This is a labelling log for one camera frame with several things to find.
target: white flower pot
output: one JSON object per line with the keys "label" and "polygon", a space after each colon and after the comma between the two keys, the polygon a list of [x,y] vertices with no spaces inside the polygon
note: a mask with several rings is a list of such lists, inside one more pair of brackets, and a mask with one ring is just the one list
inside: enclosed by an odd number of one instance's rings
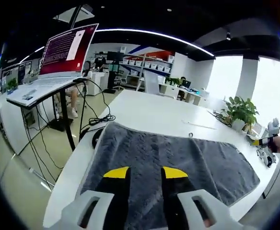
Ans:
{"label": "white flower pot", "polygon": [[232,123],[232,128],[238,132],[241,132],[241,130],[244,126],[245,126],[245,122],[240,119],[236,119]]}

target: red screen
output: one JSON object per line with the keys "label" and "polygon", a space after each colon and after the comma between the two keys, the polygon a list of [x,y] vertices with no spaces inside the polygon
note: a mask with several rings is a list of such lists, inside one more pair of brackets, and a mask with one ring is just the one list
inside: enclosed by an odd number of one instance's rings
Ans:
{"label": "red screen", "polygon": [[40,75],[81,71],[87,48],[97,24],[76,28],[48,40]]}

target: bright window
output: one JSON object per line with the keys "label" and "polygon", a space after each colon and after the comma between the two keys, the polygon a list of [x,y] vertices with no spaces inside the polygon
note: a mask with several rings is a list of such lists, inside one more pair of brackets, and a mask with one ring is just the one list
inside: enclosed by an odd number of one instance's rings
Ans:
{"label": "bright window", "polygon": [[257,107],[257,121],[267,127],[277,117],[280,122],[280,62],[261,57],[258,62],[257,78],[252,96]]}
{"label": "bright window", "polygon": [[243,56],[216,57],[207,91],[219,99],[235,97],[242,68]]}

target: yellow part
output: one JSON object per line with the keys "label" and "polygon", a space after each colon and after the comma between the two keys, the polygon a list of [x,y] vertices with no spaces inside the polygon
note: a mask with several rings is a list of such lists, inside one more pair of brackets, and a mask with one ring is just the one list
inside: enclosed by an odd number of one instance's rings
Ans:
{"label": "yellow part", "polygon": [[109,172],[107,172],[104,177],[109,177],[109,178],[125,178],[126,176],[126,172],[127,172],[127,169],[129,167],[123,167],[123,168],[118,168],[118,169],[113,169]]}
{"label": "yellow part", "polygon": [[169,168],[165,166],[163,167],[163,169],[165,172],[166,179],[188,177],[188,175],[185,172],[179,169]]}
{"label": "yellow part", "polygon": [[255,140],[252,145],[259,145],[259,140]]}

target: black base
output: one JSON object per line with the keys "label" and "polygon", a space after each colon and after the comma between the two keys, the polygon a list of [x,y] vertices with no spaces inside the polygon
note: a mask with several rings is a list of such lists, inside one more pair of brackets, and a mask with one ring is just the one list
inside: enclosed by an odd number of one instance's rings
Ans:
{"label": "black base", "polygon": [[[69,125],[71,125],[73,122],[73,119],[69,118]],[[51,122],[49,122],[48,124],[49,127],[51,127],[52,129],[64,132],[65,127],[64,127],[64,120],[63,117],[59,117],[58,120],[54,119]]]}
{"label": "black base", "polygon": [[111,90],[111,89],[105,89],[104,92],[105,92],[105,93],[114,94],[116,91],[115,91],[115,90]]}

